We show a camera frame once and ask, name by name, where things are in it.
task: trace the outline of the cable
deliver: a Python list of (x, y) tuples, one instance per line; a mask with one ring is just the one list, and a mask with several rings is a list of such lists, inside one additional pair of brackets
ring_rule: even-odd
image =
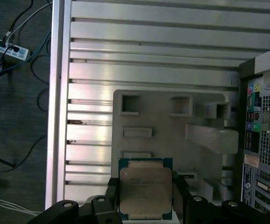
[(1, 70), (0, 73), (1, 73), (1, 72), (4, 72), (4, 71), (12, 70), (12, 69), (14, 69), (14, 68), (16, 68), (16, 67), (18, 67), (18, 66), (20, 66), (20, 65), (22, 65), (22, 64), (24, 64), (24, 63), (26, 63), (26, 62), (28, 62), (32, 57), (34, 57), (37, 53), (39, 53), (39, 52), (42, 50), (42, 48), (44, 47), (44, 45), (45, 45), (45, 43), (46, 43), (46, 41), (47, 41), (47, 39), (48, 39), (48, 37), (49, 37), (50, 34), (51, 34), (51, 31), (46, 35), (46, 37), (45, 37), (45, 39), (44, 39), (42, 45), (41, 45), (41, 46), (40, 46), (40, 47), (39, 47), (39, 48), (38, 48), (31, 56), (29, 56), (29, 58), (27, 58), (25, 61), (20, 62), (20, 63), (14, 65), (14, 66), (12, 66), (12, 67), (9, 67), (9, 68), (7, 68), (7, 69)]
[(43, 109), (40, 105), (40, 100), (41, 100), (41, 97), (49, 91), (49, 88), (46, 88), (46, 89), (43, 89), (38, 95), (37, 95), (37, 98), (36, 98), (36, 104), (37, 104), (37, 107), (42, 111), (42, 112), (47, 112), (48, 110), (47, 109)]
[(16, 18), (15, 20), (13, 21), (12, 25), (10, 26), (9, 28), (9, 32), (12, 32), (13, 29), (14, 29), (14, 26), (15, 26), (15, 23), (18, 21), (18, 19), (24, 15), (29, 9), (31, 9), (31, 7), (33, 6), (33, 0), (31, 0), (31, 3), (30, 5), (28, 6), (28, 8), (26, 8), (23, 12), (21, 12)]
[(28, 22), (28, 20), (30, 20), (33, 16), (35, 16), (38, 12), (40, 12), (41, 10), (43, 10), (44, 8), (48, 7), (49, 5), (51, 5), (52, 2), (50, 2), (49, 4), (47, 5), (44, 5), (42, 6), (41, 8), (39, 8), (38, 10), (36, 10), (33, 14), (31, 14), (21, 25), (19, 25), (13, 32), (11, 32), (9, 35), (8, 35), (8, 38), (6, 40), (6, 42), (8, 42), (10, 40), (10, 37), (15, 33), (17, 32), (26, 22)]
[(23, 213), (33, 215), (33, 216), (38, 216), (39, 214), (41, 214), (41, 212), (39, 212), (39, 211), (30, 211), (30, 210), (28, 210), (28, 209), (26, 209), (24, 207), (22, 207), (23, 209), (21, 209), (20, 208), (21, 206), (15, 204), (15, 203), (3, 201), (3, 200), (0, 200), (0, 207), (10, 209), (10, 210), (19, 211), (19, 212), (23, 212)]
[(20, 206), (18, 204), (12, 203), (12, 202), (4, 201), (4, 200), (1, 200), (1, 199), (0, 199), (0, 204), (1, 205), (4, 205), (4, 206), (9, 206), (9, 207), (14, 208), (14, 209), (19, 209), (19, 210), (24, 210), (24, 211), (32, 212), (34, 214), (40, 214), (41, 213), (40, 211), (30, 211), (29, 209), (26, 209), (23, 206)]
[(51, 11), (52, 11), (52, 6), (51, 6), (51, 4), (49, 3), (49, 0), (46, 0), (46, 1), (47, 1), (47, 3), (49, 4), (50, 9), (51, 9)]
[(0, 58), (0, 62), (2, 61), (2, 59), (3, 59), (3, 57), (5, 56), (5, 54), (7, 53), (7, 51), (8, 51), (9, 49), (11, 49), (11, 48), (13, 48), (13, 46), (8, 46), (8, 47), (5, 49), (5, 51), (3, 52), (3, 54), (2, 54), (2, 56), (1, 56), (1, 58)]
[(48, 56), (48, 55), (40, 55), (40, 56), (35, 57), (35, 58), (33, 59), (33, 61), (31, 62), (31, 64), (30, 64), (30, 69), (31, 69), (31, 73), (34, 75), (35, 78), (37, 78), (37, 79), (38, 79), (39, 81), (41, 81), (42, 83), (45, 83), (45, 84), (49, 85), (49, 82), (47, 82), (47, 81), (41, 79), (39, 76), (37, 76), (37, 74), (34, 72), (34, 69), (33, 69), (33, 65), (34, 65), (34, 63), (37, 61), (38, 58), (40, 58), (40, 57), (47, 57), (47, 56)]
[(33, 212), (29, 212), (29, 211), (25, 211), (25, 210), (21, 210), (21, 209), (14, 209), (14, 208), (11, 208), (10, 206), (7, 207), (7, 206), (4, 206), (4, 205), (2, 205), (2, 204), (0, 204), (0, 206), (1, 206), (2, 208), (6, 208), (6, 209), (10, 209), (10, 210), (15, 210), (15, 211), (27, 213), (27, 214), (29, 214), (29, 215), (37, 216), (37, 214), (35, 214), (35, 213), (33, 213)]
[(43, 140), (44, 138), (46, 138), (46, 135), (40, 137), (38, 140), (36, 140), (36, 142), (32, 145), (32, 147), (30, 148), (29, 152), (27, 153), (27, 155), (24, 157), (24, 159), (22, 159), (22, 161), (16, 165), (14, 168), (11, 168), (11, 169), (8, 169), (8, 170), (2, 170), (0, 171), (0, 173), (5, 173), (5, 172), (10, 172), (10, 171), (13, 171), (15, 169), (17, 169), (18, 167), (20, 167), (27, 159), (28, 157), (30, 156), (30, 154), (32, 153), (33, 149), (35, 148), (35, 146), (41, 141)]

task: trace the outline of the rectangular slot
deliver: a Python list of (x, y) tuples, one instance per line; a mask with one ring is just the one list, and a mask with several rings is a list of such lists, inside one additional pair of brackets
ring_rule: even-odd
[[(209, 119), (230, 119), (231, 107), (229, 104), (210, 103), (205, 105), (206, 113), (205, 118)], [(253, 114), (247, 114), (247, 120), (252, 120)]]
[(139, 115), (139, 94), (121, 95), (121, 115)]
[(152, 153), (149, 152), (125, 152), (121, 151), (121, 158), (150, 158)]
[(151, 138), (152, 129), (145, 127), (123, 127), (122, 136), (125, 138)]
[(173, 117), (191, 117), (193, 114), (193, 99), (190, 96), (174, 96), (170, 98)]
[(218, 119), (229, 119), (228, 116), (228, 105), (217, 105), (217, 118)]

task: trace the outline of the small screw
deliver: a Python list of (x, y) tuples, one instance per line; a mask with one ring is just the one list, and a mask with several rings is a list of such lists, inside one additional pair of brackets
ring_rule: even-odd
[(201, 197), (194, 197), (194, 200), (197, 201), (197, 202), (201, 202), (202, 201)]
[(238, 207), (238, 204), (236, 202), (229, 202), (228, 205), (232, 207)]
[(64, 207), (66, 207), (66, 208), (71, 207), (71, 206), (72, 206), (71, 203), (65, 203), (65, 204), (64, 204)]

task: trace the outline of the square plastic slot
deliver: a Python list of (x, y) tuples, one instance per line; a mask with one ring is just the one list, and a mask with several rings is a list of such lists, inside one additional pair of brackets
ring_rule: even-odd
[(170, 98), (172, 103), (173, 117), (191, 117), (193, 114), (193, 98), (191, 96), (173, 96)]
[(228, 103), (213, 103), (206, 105), (206, 118), (230, 119), (231, 106)]
[(121, 95), (120, 115), (139, 115), (139, 93)]

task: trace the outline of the label sticker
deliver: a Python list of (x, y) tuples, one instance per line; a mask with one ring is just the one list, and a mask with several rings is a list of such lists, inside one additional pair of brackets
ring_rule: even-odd
[(248, 165), (251, 165), (251, 166), (253, 166), (255, 168), (258, 168), (259, 163), (260, 163), (260, 159), (253, 156), (253, 155), (245, 154), (244, 155), (244, 163), (246, 163)]
[(254, 111), (261, 111), (261, 107), (260, 106), (255, 106)]
[(242, 177), (242, 194), (241, 201), (247, 205), (251, 204), (251, 194), (252, 194), (252, 173), (253, 167), (248, 164), (243, 164), (243, 177)]

